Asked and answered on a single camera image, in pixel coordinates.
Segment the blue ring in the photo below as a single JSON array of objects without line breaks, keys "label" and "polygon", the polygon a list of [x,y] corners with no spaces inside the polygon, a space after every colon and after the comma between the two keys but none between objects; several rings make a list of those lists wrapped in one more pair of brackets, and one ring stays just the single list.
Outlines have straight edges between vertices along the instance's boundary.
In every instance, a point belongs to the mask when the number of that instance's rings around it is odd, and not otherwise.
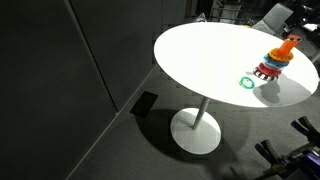
[{"label": "blue ring", "polygon": [[[243,83],[244,81],[249,81],[249,82],[251,82],[251,86],[246,86],[246,85]],[[250,79],[250,78],[248,78],[248,77],[246,77],[246,76],[241,78],[239,84],[240,84],[242,87],[246,88],[246,89],[253,89],[253,88],[254,88],[254,82],[252,81],[252,79]]]},{"label": "blue ring", "polygon": [[278,61],[275,61],[273,60],[269,54],[266,54],[264,56],[264,62],[271,66],[271,67],[274,67],[274,68],[277,68],[277,69],[280,69],[280,68],[283,68],[283,67],[286,67],[288,66],[289,62],[278,62]]}]

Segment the green ring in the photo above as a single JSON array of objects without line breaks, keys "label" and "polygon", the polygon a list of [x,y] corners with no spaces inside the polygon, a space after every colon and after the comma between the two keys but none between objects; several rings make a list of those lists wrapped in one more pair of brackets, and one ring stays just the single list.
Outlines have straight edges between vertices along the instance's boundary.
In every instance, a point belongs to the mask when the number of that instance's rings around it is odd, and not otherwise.
[{"label": "green ring", "polygon": [[[244,84],[244,81],[249,81],[251,83],[251,86],[247,86]],[[248,78],[248,77],[242,77],[239,84],[246,88],[246,89],[253,89],[254,88],[254,82],[252,81],[252,79]]]}]

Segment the white round table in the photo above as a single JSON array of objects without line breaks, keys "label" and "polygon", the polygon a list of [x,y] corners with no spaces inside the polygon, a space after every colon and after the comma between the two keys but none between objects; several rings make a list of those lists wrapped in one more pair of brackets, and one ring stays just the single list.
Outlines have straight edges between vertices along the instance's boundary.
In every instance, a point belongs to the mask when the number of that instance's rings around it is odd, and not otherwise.
[{"label": "white round table", "polygon": [[[261,31],[224,23],[191,23],[164,32],[154,54],[159,66],[175,81],[204,96],[200,109],[179,111],[171,122],[177,144],[194,154],[213,151],[220,142],[218,123],[205,112],[209,99],[248,107],[279,107],[301,102],[318,87],[318,74],[296,48],[294,58],[276,82],[257,78],[252,71],[283,40]],[[239,85],[251,78],[255,87]]]}]

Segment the table top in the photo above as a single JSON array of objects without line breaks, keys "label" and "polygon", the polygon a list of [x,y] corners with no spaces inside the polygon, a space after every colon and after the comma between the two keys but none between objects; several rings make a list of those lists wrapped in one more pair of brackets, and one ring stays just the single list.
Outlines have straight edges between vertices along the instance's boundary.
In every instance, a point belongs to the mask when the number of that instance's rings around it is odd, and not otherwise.
[{"label": "table top", "polygon": [[[252,71],[283,40],[261,31],[224,23],[190,23],[164,32],[154,54],[159,66],[186,88],[218,101],[248,107],[278,107],[301,102],[318,87],[311,61],[293,48],[294,58],[276,82],[257,78]],[[239,85],[251,78],[255,87]]]}]

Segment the table base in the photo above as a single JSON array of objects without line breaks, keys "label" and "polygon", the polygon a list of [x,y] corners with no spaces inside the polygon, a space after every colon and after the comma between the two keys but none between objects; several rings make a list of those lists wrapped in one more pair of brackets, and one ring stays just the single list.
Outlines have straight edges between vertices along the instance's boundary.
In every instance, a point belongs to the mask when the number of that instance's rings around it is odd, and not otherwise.
[{"label": "table base", "polygon": [[207,154],[216,149],[221,140],[217,121],[207,112],[202,116],[196,130],[192,129],[199,109],[187,108],[174,115],[171,134],[176,143],[193,154]]}]

